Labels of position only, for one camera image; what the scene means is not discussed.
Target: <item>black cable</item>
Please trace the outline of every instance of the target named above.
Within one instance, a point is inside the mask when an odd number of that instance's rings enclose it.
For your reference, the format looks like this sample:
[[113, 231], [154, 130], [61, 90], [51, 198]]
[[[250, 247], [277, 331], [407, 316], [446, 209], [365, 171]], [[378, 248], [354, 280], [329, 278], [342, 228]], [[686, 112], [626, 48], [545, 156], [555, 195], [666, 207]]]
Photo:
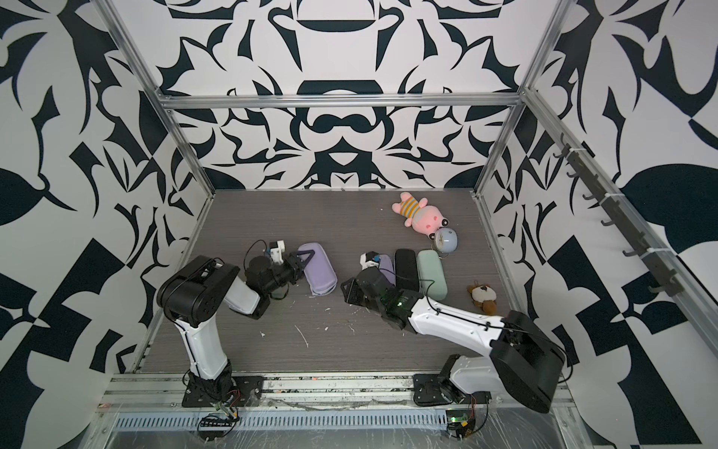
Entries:
[[488, 394], [485, 394], [484, 396], [486, 397], [486, 415], [484, 415], [484, 422], [482, 422], [479, 428], [474, 430], [474, 432], [478, 432], [479, 430], [483, 429], [486, 425], [486, 421], [489, 419], [489, 396]]
[[[390, 269], [380, 268], [380, 270], [383, 270], [383, 271], [385, 271], [385, 272], [392, 273], [394, 276], [400, 277], [400, 278], [405, 279], [405, 280], [408, 280], [408, 281], [411, 281], [411, 280], [412, 280], [412, 279], [406, 278], [406, 277], [404, 277], [404, 276], [399, 276], [398, 274], [393, 273]], [[428, 296], [429, 296], [428, 291], [429, 291], [429, 288], [430, 288], [432, 285], [434, 285], [434, 283], [435, 283], [436, 281], [434, 281], [433, 279], [419, 279], [419, 281], [420, 281], [420, 282], [432, 281], [432, 283], [429, 284], [429, 286], [426, 288], [426, 291], [427, 291], [426, 296], [427, 296], [427, 302], [429, 303], [429, 307], [431, 307], [432, 310], [437, 313], [437, 315], [441, 313], [441, 314], [443, 314], [443, 315], [448, 315], [448, 316], [450, 316], [450, 317], [453, 317], [453, 318], [456, 318], [456, 319], [459, 319], [459, 320], [463, 320], [463, 321], [467, 321], [467, 322], [469, 322], [469, 323], [476, 324], [476, 325], [478, 325], [478, 326], [484, 326], [485, 328], [492, 328], [492, 329], [499, 329], [499, 330], [504, 330], [504, 329], [506, 329], [506, 330], [509, 330], [510, 332], [519, 332], [519, 333], [529, 334], [529, 335], [531, 335], [531, 336], [534, 337], [534, 338], [538, 338], [538, 339], [540, 339], [540, 340], [547, 341], [547, 342], [549, 342], [550, 344], [552, 344], [553, 346], [556, 346], [556, 348], [564, 354], [564, 360], [566, 360], [566, 364], [568, 365], [568, 363], [569, 363], [569, 355], [566, 353], [566, 351], [565, 351], [561, 346], [559, 346], [556, 342], [554, 342], [553, 340], [551, 340], [551, 339], [549, 339], [549, 338], [542, 337], [542, 336], [540, 336], [540, 335], [538, 335], [538, 334], [535, 334], [535, 333], [533, 333], [533, 332], [530, 332], [530, 331], [524, 330], [524, 329], [506, 328], [506, 327], [494, 326], [494, 325], [491, 325], [491, 324], [488, 324], [488, 323], [477, 323], [477, 322], [475, 322], [475, 321], [468, 320], [467, 318], [464, 318], [464, 317], [460, 317], [460, 316], [453, 315], [453, 314], [451, 314], [451, 313], [443, 312], [440, 308], [434, 307], [434, 306], [432, 305], [432, 302], [429, 301], [431, 298], [428, 297]], [[574, 366], [573, 366], [573, 365], [568, 365], [567, 367], [570, 368], [571, 371], [569, 371], [569, 375], [568, 375], [567, 377], [565, 377], [564, 380], [561, 380], [561, 381], [558, 382], [559, 384], [562, 384], [562, 383], [564, 383], [564, 382], [567, 382], [567, 381], [571, 378], [571, 376], [574, 375]]]
[[[390, 269], [388, 269], [388, 268], [380, 268], [380, 270], [383, 270], [383, 271], [385, 271], [385, 272], [387, 272], [387, 273], [392, 273], [394, 276], [400, 277], [400, 278], [404, 279], [405, 281], [413, 281], [413, 279], [409, 279], [408, 277], [399, 276], [397, 273], [392, 272], [392, 271], [391, 271]], [[419, 281], [419, 282], [428, 282], [428, 281], [431, 281], [431, 282], [432, 282], [432, 283], [429, 284], [429, 286], [426, 288], [426, 295], [429, 296], [429, 289], [432, 287], [432, 285], [434, 285], [434, 284], [436, 283], [436, 281], [433, 280], [433, 279], [418, 279], [418, 281]]]
[[244, 253], [244, 259], [242, 259], [242, 267], [244, 268], [244, 271], [245, 271], [245, 272], [247, 271], [247, 256], [249, 255], [249, 252], [252, 251], [252, 248], [254, 248], [254, 245], [256, 245], [256, 244], [259, 243], [259, 242], [262, 242], [262, 243], [264, 244], [264, 251], [265, 251], [265, 252], [266, 252], [266, 250], [268, 249], [267, 242], [265, 242], [263, 239], [259, 239], [258, 241], [256, 241], [256, 242], [254, 242], [253, 244], [251, 244], [251, 246], [249, 247], [249, 249], [247, 250], [247, 252]]

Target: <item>patterned backdrop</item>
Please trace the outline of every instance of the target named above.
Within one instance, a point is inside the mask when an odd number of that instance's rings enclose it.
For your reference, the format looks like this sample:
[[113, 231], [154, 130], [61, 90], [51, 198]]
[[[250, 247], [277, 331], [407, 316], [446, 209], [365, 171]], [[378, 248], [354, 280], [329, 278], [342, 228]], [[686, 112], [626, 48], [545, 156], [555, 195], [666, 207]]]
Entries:
[[178, 111], [216, 188], [473, 187], [507, 106]]
[[56, 448], [124, 372], [205, 194], [87, 0], [0, 6], [0, 445]]
[[[538, 82], [641, 215], [716, 295], [718, 3], [579, 0]], [[531, 112], [484, 192], [536, 323], [561, 341], [598, 447], [714, 447], [718, 360]]]
[[568, 353], [594, 444], [712, 448], [718, 359], [666, 293], [649, 291], [653, 275], [623, 256], [628, 243], [557, 153], [527, 110], [484, 198], [529, 316]]
[[714, 297], [717, 17], [714, 0], [580, 0], [538, 82]]
[[189, 95], [516, 91], [555, 4], [116, 1], [157, 84]]

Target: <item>brown teddy bear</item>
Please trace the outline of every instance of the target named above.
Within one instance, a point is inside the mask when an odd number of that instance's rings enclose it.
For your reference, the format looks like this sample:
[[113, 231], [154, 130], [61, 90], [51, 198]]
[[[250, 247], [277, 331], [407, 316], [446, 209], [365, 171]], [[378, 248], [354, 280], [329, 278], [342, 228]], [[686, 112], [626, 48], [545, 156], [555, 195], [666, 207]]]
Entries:
[[480, 308], [484, 315], [496, 315], [496, 292], [493, 291], [489, 284], [479, 284], [474, 281], [474, 285], [466, 287], [474, 305]]

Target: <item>plush toy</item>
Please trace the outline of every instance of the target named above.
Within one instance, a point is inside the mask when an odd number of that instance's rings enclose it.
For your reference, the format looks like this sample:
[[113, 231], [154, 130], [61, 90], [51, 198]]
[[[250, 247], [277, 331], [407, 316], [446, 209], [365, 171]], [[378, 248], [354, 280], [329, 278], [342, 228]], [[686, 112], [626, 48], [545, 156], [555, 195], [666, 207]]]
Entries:
[[391, 210], [406, 217], [404, 225], [407, 228], [411, 226], [416, 232], [433, 240], [439, 228], [449, 225], [436, 206], [426, 205], [429, 202], [426, 198], [417, 201], [409, 192], [402, 192], [400, 198], [401, 203], [391, 205]]
[[466, 287], [466, 290], [471, 294], [474, 305], [480, 308], [484, 315], [496, 315], [496, 292], [489, 284], [474, 281], [474, 285]]

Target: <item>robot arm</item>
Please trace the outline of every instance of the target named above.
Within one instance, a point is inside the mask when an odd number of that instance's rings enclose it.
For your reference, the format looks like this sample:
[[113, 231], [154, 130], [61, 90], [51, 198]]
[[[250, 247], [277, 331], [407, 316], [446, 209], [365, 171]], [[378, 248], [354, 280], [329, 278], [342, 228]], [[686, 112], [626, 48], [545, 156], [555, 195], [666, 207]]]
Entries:
[[281, 264], [258, 256], [250, 261], [247, 284], [236, 265], [197, 256], [159, 288], [157, 304], [179, 330], [190, 358], [188, 390], [201, 392], [213, 404], [233, 400], [232, 366], [217, 333], [217, 310], [225, 302], [231, 310], [259, 319], [271, 293], [301, 279], [313, 256], [313, 251], [293, 252]]
[[393, 328], [434, 335], [484, 356], [449, 357], [436, 388], [449, 402], [498, 390], [537, 412], [550, 410], [565, 357], [523, 313], [502, 318], [448, 307], [396, 289], [376, 267], [343, 283], [342, 291], [347, 303], [376, 311]]

